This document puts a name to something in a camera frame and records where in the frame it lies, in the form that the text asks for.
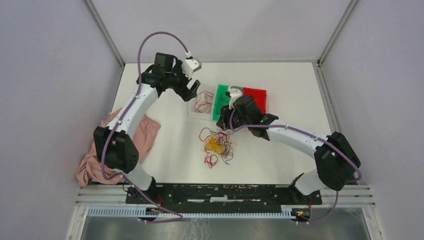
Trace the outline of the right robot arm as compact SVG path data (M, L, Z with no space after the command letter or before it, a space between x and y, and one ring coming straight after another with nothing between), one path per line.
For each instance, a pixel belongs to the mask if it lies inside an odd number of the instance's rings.
M340 132L318 134L289 125L278 116L263 113L251 96L224 105L216 124L225 131L247 128L255 137L292 147L315 161L315 169L297 176L290 184L289 199L302 204L315 191L340 191L362 178L361 162Z

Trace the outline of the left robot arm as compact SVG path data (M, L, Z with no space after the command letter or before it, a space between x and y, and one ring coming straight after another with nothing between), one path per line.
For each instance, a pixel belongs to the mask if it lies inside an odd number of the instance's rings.
M154 63L139 72L135 88L124 107L105 127L98 126L93 132L104 179L108 179L105 168L114 169L118 176L138 189L138 197L143 202L149 204L156 200L156 181L139 163L140 154L134 143L136 129L148 109L166 90L172 89L185 102L195 98L201 83L195 80L191 87L188 84L201 68L201 61L190 52L183 60L158 52Z

